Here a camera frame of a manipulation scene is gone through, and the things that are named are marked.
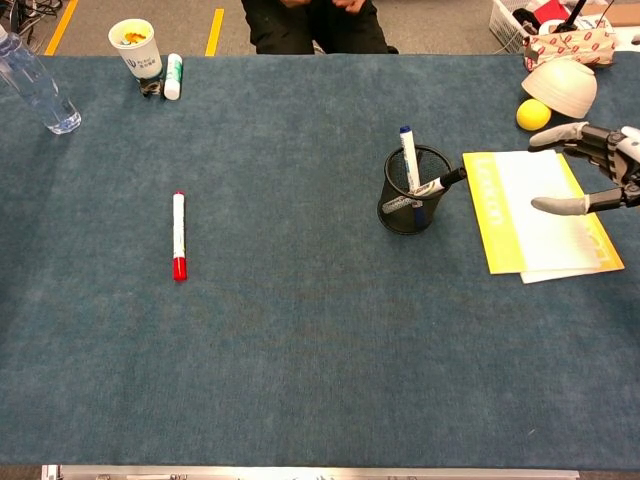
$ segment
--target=plastic bottle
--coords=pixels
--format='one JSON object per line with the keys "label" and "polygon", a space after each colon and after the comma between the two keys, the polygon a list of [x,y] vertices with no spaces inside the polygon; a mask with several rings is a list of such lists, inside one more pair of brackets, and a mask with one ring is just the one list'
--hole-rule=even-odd
{"label": "plastic bottle", "polygon": [[15,33],[0,26],[0,76],[13,86],[45,126],[62,134],[80,125],[80,113],[60,94],[56,82]]}

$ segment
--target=white paper cup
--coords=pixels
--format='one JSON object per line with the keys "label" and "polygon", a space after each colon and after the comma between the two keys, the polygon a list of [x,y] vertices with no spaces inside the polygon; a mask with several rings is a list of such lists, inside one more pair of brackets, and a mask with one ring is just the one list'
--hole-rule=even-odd
{"label": "white paper cup", "polygon": [[[123,45],[127,33],[138,33],[146,38],[139,43]],[[156,45],[153,27],[146,20],[129,18],[116,23],[109,30],[109,41],[137,78],[153,78],[162,71],[162,60]]]}

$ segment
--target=black pants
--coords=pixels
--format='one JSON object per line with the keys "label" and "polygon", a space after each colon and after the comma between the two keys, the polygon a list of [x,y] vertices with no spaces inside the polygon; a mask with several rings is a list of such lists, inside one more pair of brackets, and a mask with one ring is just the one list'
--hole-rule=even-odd
{"label": "black pants", "polygon": [[257,53],[313,54],[312,40],[326,53],[388,53],[371,0],[356,15],[331,0],[293,8],[280,0],[242,0],[242,5]]}

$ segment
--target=paper sheet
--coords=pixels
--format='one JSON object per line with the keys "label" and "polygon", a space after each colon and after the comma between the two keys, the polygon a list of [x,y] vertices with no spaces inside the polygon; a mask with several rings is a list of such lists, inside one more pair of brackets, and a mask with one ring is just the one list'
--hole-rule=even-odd
{"label": "paper sheet", "polygon": [[534,197],[580,197],[564,157],[501,152],[464,155],[491,273],[521,273],[524,283],[624,268],[595,214],[557,216]]}

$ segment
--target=floor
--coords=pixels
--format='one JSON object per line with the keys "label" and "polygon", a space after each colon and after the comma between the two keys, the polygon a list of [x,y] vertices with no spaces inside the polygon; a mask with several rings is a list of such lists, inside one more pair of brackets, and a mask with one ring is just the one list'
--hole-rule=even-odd
{"label": "floor", "polygon": [[[215,54],[254,53],[238,0],[78,0],[62,37],[52,42],[62,12],[74,1],[63,0],[57,18],[38,23],[34,50],[44,53],[55,47],[55,55],[115,55],[107,40],[109,28],[124,18],[140,17],[153,24],[161,54],[202,56],[217,15],[222,24]],[[403,54],[490,54],[501,49],[488,28],[493,0],[375,0],[375,4],[388,43]],[[176,18],[185,21],[176,22]],[[0,467],[2,480],[39,478],[40,466]],[[581,472],[581,478],[640,480],[640,473]]]}

